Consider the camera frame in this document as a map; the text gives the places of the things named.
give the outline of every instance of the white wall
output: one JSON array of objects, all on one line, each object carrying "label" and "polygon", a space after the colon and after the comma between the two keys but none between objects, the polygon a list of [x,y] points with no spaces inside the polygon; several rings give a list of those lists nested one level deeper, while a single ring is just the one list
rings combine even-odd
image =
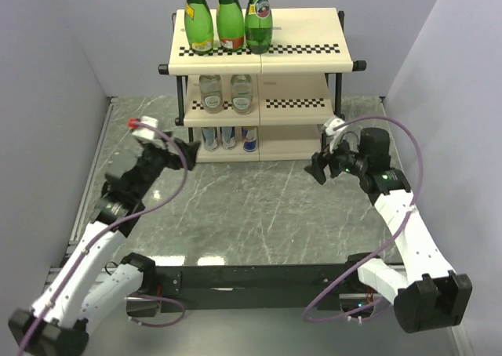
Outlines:
[{"label": "white wall", "polygon": [[[435,240],[474,292],[465,323],[478,355],[501,354],[502,3],[438,0],[389,92],[388,114],[423,148],[419,200]],[[406,172],[413,148],[396,132]]]},{"label": "white wall", "polygon": [[53,0],[0,0],[0,349],[64,254],[107,101]]},{"label": "white wall", "polygon": [[[244,6],[248,0],[240,0]],[[367,72],[348,74],[346,94],[387,95],[436,0],[271,0],[276,8],[337,7],[347,14],[347,40]],[[111,96],[176,93],[157,74],[169,61],[171,14],[185,0],[57,0]],[[208,0],[215,8],[217,0]]]}]

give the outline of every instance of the red bull can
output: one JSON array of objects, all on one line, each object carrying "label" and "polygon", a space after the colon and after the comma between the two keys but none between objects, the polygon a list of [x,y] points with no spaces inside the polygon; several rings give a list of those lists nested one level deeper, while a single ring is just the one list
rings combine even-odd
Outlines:
[{"label": "red bull can", "polygon": [[258,128],[243,127],[242,142],[244,144],[244,151],[246,152],[256,151],[256,149],[258,148]]}]

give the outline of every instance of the bottle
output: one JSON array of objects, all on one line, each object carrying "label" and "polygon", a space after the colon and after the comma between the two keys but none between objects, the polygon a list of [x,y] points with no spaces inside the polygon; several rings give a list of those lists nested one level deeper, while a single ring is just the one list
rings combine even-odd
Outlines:
[{"label": "bottle", "polygon": [[246,41],[251,52],[263,54],[272,43],[274,21],[268,0],[249,0],[246,13]]},{"label": "bottle", "polygon": [[235,139],[235,127],[220,127],[221,147],[225,150],[233,150],[237,144]]},{"label": "bottle", "polygon": [[223,109],[223,89],[219,75],[201,75],[198,79],[201,90],[201,102],[204,109],[211,114]]},{"label": "bottle", "polygon": [[216,25],[221,46],[235,51],[244,46],[244,16],[238,0],[219,0]]},{"label": "bottle", "polygon": [[213,51],[213,18],[206,0],[187,0],[185,31],[190,49],[195,53],[203,55]]},{"label": "bottle", "polygon": [[233,75],[230,80],[232,107],[237,114],[249,114],[253,105],[253,80],[251,75]]},{"label": "bottle", "polygon": [[218,129],[216,127],[203,127],[202,139],[204,140],[204,148],[209,152],[214,152],[218,149]]}]

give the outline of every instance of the shelf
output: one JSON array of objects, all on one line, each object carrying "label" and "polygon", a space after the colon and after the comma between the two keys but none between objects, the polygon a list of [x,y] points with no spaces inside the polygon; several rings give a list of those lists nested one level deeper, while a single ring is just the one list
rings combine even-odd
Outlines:
[{"label": "shelf", "polygon": [[231,75],[223,75],[224,109],[220,113],[210,114],[204,110],[201,93],[198,87],[198,76],[188,77],[187,99],[185,100],[184,125],[187,127],[221,127],[221,126],[258,126],[260,124],[260,107],[258,100],[258,77],[252,76],[254,84],[253,110],[247,115],[235,113],[231,106]]},{"label": "shelf", "polygon": [[260,161],[310,160],[321,150],[316,125],[261,126],[258,130]]},{"label": "shelf", "polygon": [[184,9],[178,10],[169,74],[337,73],[353,70],[354,63],[336,9],[273,9],[272,12],[274,34],[268,53],[256,55],[248,49],[224,51],[216,30],[216,10],[211,10],[215,49],[210,55],[198,56],[189,49],[184,31]]},{"label": "shelf", "polygon": [[258,78],[260,125],[322,125],[333,117],[324,74],[274,74]]},{"label": "shelf", "polygon": [[[233,150],[225,150],[220,147],[214,151],[207,151],[204,146],[200,147],[198,152],[197,162],[258,162],[260,160],[260,154],[258,150],[254,152],[246,152],[242,148],[242,131],[240,128],[235,130],[235,138],[237,140],[237,145]],[[195,129],[195,140],[202,140],[202,131],[200,129]]]},{"label": "shelf", "polygon": [[202,74],[259,74],[261,57],[248,49],[240,52],[225,52],[220,44],[216,28],[216,10],[211,10],[214,25],[214,50],[210,55],[198,56],[190,50],[185,34],[184,9],[176,13],[173,47],[169,61],[171,75]]},{"label": "shelf", "polygon": [[272,9],[274,36],[261,56],[263,74],[352,71],[336,9]]}]

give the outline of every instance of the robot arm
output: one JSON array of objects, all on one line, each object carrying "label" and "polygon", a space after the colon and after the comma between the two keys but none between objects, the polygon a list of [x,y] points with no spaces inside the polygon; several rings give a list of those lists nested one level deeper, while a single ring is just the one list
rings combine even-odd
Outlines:
[{"label": "robot arm", "polygon": [[[158,128],[156,119],[142,117],[140,121]],[[141,156],[131,151],[114,156],[106,173],[102,196],[76,250],[31,310],[17,310],[9,319],[10,330],[18,344],[34,322],[39,322],[26,348],[35,356],[81,355],[89,334],[124,298],[135,292],[153,295],[157,292],[155,262],[132,253],[122,260],[112,276],[89,293],[103,266],[127,239],[139,217],[109,230],[87,249],[89,242],[118,220],[143,211],[143,197],[164,168],[178,170],[182,166],[180,156],[170,153],[164,143],[155,139],[152,131],[144,127],[133,128],[133,135],[143,146]],[[188,169],[192,170],[200,143],[174,141],[185,156]],[[64,285],[79,259],[82,262],[78,269]],[[51,302],[51,297],[59,291],[58,299]]]},{"label": "robot arm", "polygon": [[358,268],[358,280],[394,305],[396,318],[406,332],[460,324],[472,284],[467,275],[456,274],[439,252],[418,209],[409,207],[413,192],[403,172],[391,167],[388,132],[363,129],[358,151],[351,151],[347,141],[340,141],[346,129],[340,128],[343,124],[339,118],[332,118],[324,125],[333,141],[314,154],[305,170],[320,184],[326,182],[326,166],[332,178],[342,172],[357,176],[393,236],[409,213],[403,232],[395,239],[406,276],[373,258]]}]

